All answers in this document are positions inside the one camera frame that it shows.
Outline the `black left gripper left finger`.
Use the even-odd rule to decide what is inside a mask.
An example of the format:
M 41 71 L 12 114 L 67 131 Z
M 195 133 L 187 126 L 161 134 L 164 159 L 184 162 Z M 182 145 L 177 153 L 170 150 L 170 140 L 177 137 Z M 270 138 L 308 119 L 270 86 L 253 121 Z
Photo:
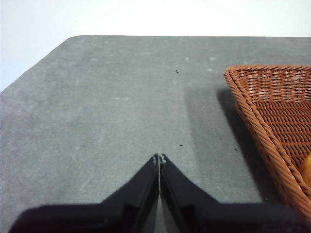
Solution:
M 43 205 L 22 212 L 12 233 L 139 233 L 156 212 L 158 154 L 100 203 Z

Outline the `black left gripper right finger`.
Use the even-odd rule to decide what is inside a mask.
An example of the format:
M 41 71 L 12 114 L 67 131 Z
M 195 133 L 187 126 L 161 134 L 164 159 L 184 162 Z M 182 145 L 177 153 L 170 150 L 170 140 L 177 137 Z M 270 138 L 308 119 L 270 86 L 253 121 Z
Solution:
M 220 203 L 190 181 L 165 155 L 159 156 L 164 217 L 180 233 L 307 233 L 289 206 Z

